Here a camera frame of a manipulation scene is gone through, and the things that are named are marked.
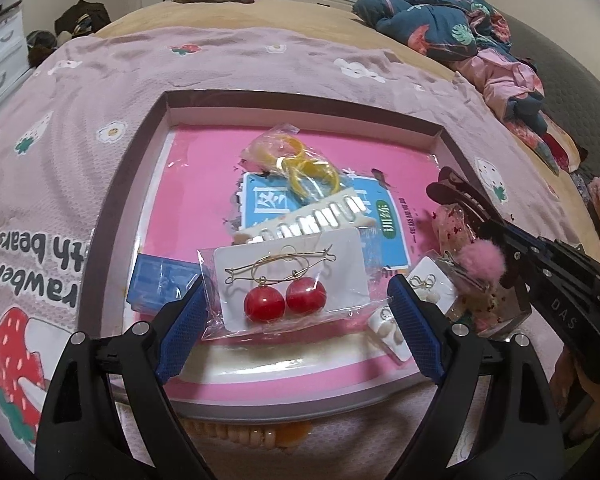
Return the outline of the beige dotted mesh bow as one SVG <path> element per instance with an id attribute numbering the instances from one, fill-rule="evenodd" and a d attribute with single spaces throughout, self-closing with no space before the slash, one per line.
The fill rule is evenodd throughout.
<path id="1" fill-rule="evenodd" d="M 505 276 L 501 249 L 478 237 L 460 206 L 439 206 L 431 223 L 440 248 L 438 261 L 460 293 L 449 318 L 483 337 L 506 337 L 516 330 L 531 307 L 524 289 L 501 284 Z"/>

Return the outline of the white petal earrings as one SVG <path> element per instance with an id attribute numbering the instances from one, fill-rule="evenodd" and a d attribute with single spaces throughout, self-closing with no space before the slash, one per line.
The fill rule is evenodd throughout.
<path id="1" fill-rule="evenodd" d="M 376 344 L 396 362 L 403 364 L 419 353 L 419 345 L 434 354 L 434 364 L 442 363 L 440 337 L 425 313 L 435 307 L 447 315 L 460 293 L 442 270 L 438 254 L 424 255 L 407 274 L 394 276 L 388 284 L 388 299 L 367 321 L 367 330 Z"/>

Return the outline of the dark red hair clip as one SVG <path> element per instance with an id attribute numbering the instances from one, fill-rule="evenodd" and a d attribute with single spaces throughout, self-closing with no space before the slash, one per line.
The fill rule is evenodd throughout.
<path id="1" fill-rule="evenodd" d="M 502 221 L 502 216 L 479 190 L 474 188 L 451 167 L 442 167 L 438 180 L 426 187 L 427 196 L 439 205 L 457 205 L 465 219 L 478 229 L 484 222 Z"/>

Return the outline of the small blue jewelry box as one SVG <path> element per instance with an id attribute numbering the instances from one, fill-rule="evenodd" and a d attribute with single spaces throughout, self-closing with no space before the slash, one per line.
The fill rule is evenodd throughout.
<path id="1" fill-rule="evenodd" d="M 198 263 L 138 254 L 126 302 L 133 311 L 156 315 L 165 304 L 182 299 L 199 274 Z"/>

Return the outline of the red cherry earrings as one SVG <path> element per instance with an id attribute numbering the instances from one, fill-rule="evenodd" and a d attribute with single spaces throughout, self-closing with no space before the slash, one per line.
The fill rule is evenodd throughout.
<path id="1" fill-rule="evenodd" d="M 386 300 L 376 229 L 201 249 L 204 340 L 276 337 L 360 318 Z"/>

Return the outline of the yellow hoop earrings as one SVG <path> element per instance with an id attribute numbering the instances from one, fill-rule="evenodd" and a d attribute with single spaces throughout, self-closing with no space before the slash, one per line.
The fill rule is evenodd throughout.
<path id="1" fill-rule="evenodd" d="M 247 170 L 283 178 L 302 203 L 313 203 L 343 190 L 339 169 L 305 144 L 299 129 L 280 124 L 260 134 L 240 153 Z"/>

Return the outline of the cream white hair claw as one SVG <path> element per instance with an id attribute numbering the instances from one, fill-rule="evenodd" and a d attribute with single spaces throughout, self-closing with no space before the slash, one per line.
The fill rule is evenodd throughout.
<path id="1" fill-rule="evenodd" d="M 297 209 L 288 208 L 289 192 L 280 186 L 256 186 L 251 193 L 254 212 L 276 216 L 247 226 L 233 235 L 235 244 L 249 244 L 264 240 L 318 234 L 345 228 L 375 229 L 377 222 L 354 188 L 344 190 Z"/>

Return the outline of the dark shallow cardboard tray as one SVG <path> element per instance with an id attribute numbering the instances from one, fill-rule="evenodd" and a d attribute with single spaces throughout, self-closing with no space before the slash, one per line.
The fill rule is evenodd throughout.
<path id="1" fill-rule="evenodd" d="M 239 165 L 242 149 L 281 122 L 347 171 L 347 192 L 300 212 L 283 182 Z M 484 185 L 478 162 L 445 128 L 412 116 L 298 94 L 163 93 L 143 114 L 106 196 L 76 326 L 101 337 L 138 319 L 126 294 L 139 254 L 196 261 L 204 249 L 285 243 L 366 216 L 390 246 L 382 274 L 404 270 L 434 247 L 425 188 L 443 166 Z M 421 382 L 414 362 L 389 356 L 362 316 L 347 316 L 293 333 L 197 344 L 166 393 L 194 419 L 266 424 L 365 408 Z"/>

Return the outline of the orange beige hair claw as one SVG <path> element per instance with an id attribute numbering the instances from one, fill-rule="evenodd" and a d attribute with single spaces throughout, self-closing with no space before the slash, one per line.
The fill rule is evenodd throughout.
<path id="1" fill-rule="evenodd" d="M 248 426 L 222 424 L 222 422 L 202 422 L 181 417 L 180 423 L 189 437 L 218 439 L 232 442 L 243 448 L 281 450 L 294 452 L 312 432 L 312 422 L 283 422 L 268 426 Z"/>

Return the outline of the pink book in tray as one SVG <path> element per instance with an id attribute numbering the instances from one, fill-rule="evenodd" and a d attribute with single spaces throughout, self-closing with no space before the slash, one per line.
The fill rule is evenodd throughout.
<path id="1" fill-rule="evenodd" d="M 438 247 L 426 194 L 437 157 L 301 130 L 344 180 L 339 195 L 305 204 L 285 179 L 245 167 L 242 151 L 258 135 L 180 125 L 159 136 L 125 318 L 152 318 L 194 281 L 208 307 L 169 398 L 246 418 L 256 406 L 373 403 L 417 384 L 410 350 L 380 328 L 389 278 Z"/>

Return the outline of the floral teal pink quilt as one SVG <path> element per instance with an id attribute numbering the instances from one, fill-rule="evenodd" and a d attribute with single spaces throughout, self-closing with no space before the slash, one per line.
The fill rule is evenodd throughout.
<path id="1" fill-rule="evenodd" d="M 460 73 L 493 115 L 554 172 L 567 152 L 548 128 L 543 83 L 533 63 L 512 53 L 506 18 L 486 0 L 358 0 L 352 12 L 376 32 Z"/>

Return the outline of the pink bear print blanket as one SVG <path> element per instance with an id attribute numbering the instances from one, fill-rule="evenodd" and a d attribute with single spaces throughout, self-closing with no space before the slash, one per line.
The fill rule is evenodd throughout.
<path id="1" fill-rule="evenodd" d="M 361 49 L 283 28 L 161 27 L 69 41 L 0 111 L 0 323 L 76 326 L 114 177 L 143 120 L 176 90 L 316 96 L 429 120 L 468 159 L 500 170 L 501 212 L 600 257 L 574 188 L 525 151 L 467 81 L 428 58 L 387 38 Z"/>

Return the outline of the white plastic drawer cabinet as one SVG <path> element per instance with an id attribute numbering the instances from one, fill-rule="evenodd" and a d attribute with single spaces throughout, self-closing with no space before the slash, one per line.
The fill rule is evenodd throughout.
<path id="1" fill-rule="evenodd" d="M 0 11 L 0 102 L 29 70 L 22 1 Z"/>

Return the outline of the dark bag on floor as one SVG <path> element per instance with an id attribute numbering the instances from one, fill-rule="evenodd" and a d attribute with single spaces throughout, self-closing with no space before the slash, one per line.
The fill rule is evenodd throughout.
<path id="1" fill-rule="evenodd" d="M 34 30 L 27 36 L 28 62 L 40 66 L 60 46 L 60 36 L 68 39 L 90 36 L 110 24 L 110 16 L 101 2 L 79 0 L 54 23 L 54 31 Z"/>

